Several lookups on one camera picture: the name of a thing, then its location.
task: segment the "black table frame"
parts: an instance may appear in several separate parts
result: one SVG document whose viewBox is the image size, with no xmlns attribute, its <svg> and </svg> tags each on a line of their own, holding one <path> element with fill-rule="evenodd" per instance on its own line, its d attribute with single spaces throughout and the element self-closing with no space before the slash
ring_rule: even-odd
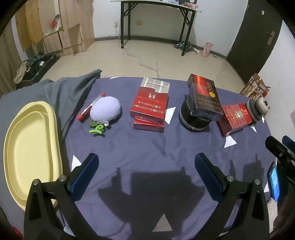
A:
<svg viewBox="0 0 295 240">
<path fill-rule="evenodd" d="M 128 9 L 125 11 L 125 3 L 128 3 Z M 169 7 L 174 7 L 174 8 L 178 8 L 183 16 L 183 25 L 182 25 L 182 30 L 181 30 L 181 34 L 180 34 L 180 38 L 179 38 L 179 42 L 182 41 L 182 37 L 183 37 L 183 32 L 184 32 L 184 27 L 185 25 L 188 25 L 189 28 L 187 30 L 187 34 L 186 34 L 186 38 L 184 41 L 184 48 L 182 50 L 181 55 L 184 56 L 185 50 L 186 50 L 186 46 L 187 46 L 187 42 L 189 40 L 189 36 L 191 34 L 191 28 L 193 26 L 193 22 L 194 22 L 194 18 L 196 15 L 196 10 L 195 9 L 191 9 L 188 7 L 185 7 L 183 5 L 176 5 L 176 4 L 169 4 L 166 2 L 158 2 L 158 1 L 143 1 L 143 0 L 123 0 L 121 1 L 121 48 L 124 48 L 124 17 L 128 16 L 128 40 L 131 39 L 130 36 L 130 25 L 131 25 L 131 11 L 138 5 L 138 4 L 153 4 L 153 5 L 163 5 L 163 6 L 169 6 Z M 188 18 L 188 14 L 189 12 L 191 12 L 191 19 L 189 20 Z"/>
</svg>

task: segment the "smartphone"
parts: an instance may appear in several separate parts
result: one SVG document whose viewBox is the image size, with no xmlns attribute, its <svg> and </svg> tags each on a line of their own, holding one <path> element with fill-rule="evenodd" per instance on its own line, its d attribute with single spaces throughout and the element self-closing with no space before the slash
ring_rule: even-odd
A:
<svg viewBox="0 0 295 240">
<path fill-rule="evenodd" d="M 278 183 L 278 173 L 274 162 L 271 164 L 271 167 L 267 173 L 267 178 L 271 197 L 275 200 L 275 202 L 277 202 L 280 196 L 280 186 Z"/>
</svg>

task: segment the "wooden cabinet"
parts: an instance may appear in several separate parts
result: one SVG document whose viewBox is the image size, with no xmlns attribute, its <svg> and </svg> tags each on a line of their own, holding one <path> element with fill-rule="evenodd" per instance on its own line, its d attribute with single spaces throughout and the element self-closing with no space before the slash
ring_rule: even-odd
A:
<svg viewBox="0 0 295 240">
<path fill-rule="evenodd" d="M 56 14 L 63 29 L 45 36 Z M 16 13 L 16 24 L 23 51 L 44 46 L 47 53 L 63 56 L 85 51 L 94 42 L 91 0 L 28 0 Z"/>
</svg>

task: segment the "phone screen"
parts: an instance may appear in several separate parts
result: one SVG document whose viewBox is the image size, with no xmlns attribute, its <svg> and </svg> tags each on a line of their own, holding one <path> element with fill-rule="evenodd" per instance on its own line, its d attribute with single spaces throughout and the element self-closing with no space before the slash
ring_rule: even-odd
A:
<svg viewBox="0 0 295 240">
<path fill-rule="evenodd" d="M 278 174 L 276 171 L 276 167 L 274 166 L 273 169 L 270 171 L 270 187 L 271 187 L 271 197 L 275 200 L 275 202 L 278 201 L 278 198 L 280 196 L 280 187 L 278 184 Z"/>
</svg>

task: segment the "dark brown door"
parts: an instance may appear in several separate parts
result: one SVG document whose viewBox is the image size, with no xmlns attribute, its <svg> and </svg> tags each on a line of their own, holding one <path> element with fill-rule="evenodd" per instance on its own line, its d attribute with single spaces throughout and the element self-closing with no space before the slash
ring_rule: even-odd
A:
<svg viewBox="0 0 295 240">
<path fill-rule="evenodd" d="M 282 18 L 266 0 L 248 1 L 241 28 L 226 58 L 245 83 L 264 66 L 281 26 Z"/>
</svg>

